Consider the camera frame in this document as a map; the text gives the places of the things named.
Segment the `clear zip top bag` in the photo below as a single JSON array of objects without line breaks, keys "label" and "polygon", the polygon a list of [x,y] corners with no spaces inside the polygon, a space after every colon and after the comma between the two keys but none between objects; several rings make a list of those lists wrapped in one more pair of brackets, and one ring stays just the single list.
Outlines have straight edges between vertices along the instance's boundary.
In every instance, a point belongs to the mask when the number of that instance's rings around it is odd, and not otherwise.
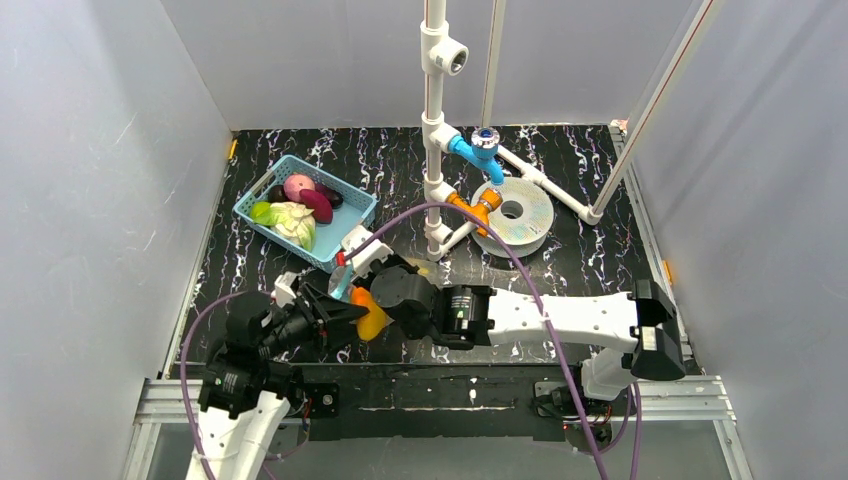
[{"label": "clear zip top bag", "polygon": [[[425,276],[431,283],[436,283],[439,279],[440,265],[426,259],[394,256],[385,260],[382,265],[410,267],[418,274]],[[356,277],[352,265],[339,266],[330,274],[327,293],[334,299],[348,301],[358,282],[370,282],[369,274],[365,278]]]}]

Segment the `orange toy mango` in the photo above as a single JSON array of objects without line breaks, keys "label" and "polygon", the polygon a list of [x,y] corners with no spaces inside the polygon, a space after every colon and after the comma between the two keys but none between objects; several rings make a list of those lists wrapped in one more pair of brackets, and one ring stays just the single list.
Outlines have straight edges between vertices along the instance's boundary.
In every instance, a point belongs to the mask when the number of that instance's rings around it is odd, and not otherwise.
[{"label": "orange toy mango", "polygon": [[375,339],[389,325],[389,316],[366,288],[354,287],[350,294],[350,301],[354,305],[367,309],[367,312],[356,321],[357,334],[362,341],[369,342]]}]

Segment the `light blue plastic basket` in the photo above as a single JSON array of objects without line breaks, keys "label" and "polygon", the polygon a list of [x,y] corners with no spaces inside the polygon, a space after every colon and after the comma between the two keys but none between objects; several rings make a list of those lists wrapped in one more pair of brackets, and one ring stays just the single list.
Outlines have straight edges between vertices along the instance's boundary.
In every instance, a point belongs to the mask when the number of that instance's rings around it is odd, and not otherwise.
[{"label": "light blue plastic basket", "polygon": [[343,238],[375,219],[377,198],[293,155],[260,177],[233,212],[313,267],[331,272]]}]

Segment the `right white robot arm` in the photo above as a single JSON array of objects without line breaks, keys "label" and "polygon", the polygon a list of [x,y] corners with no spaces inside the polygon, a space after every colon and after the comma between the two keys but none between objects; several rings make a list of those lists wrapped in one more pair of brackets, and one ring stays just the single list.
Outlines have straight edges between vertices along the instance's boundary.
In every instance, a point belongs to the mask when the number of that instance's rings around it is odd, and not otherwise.
[{"label": "right white robot arm", "polygon": [[611,401],[638,379],[686,374],[677,309],[651,279],[629,292],[535,299],[485,285],[437,286],[397,255],[355,260],[353,278],[403,334],[456,350],[540,341],[595,345],[574,382],[583,397]]}]

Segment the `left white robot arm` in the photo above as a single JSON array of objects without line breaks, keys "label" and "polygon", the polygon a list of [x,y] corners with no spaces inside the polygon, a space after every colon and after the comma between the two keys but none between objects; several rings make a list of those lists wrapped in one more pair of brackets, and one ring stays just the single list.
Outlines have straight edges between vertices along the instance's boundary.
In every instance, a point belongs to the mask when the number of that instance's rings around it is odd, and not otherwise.
[{"label": "left white robot arm", "polygon": [[254,479],[284,418],[292,410],[308,415],[320,397],[300,367],[277,356],[309,345],[339,350],[378,310],[372,301],[345,302],[308,284],[283,306],[262,291],[219,302],[228,309],[224,334],[208,356],[197,400],[183,400],[194,443],[186,476]]}]

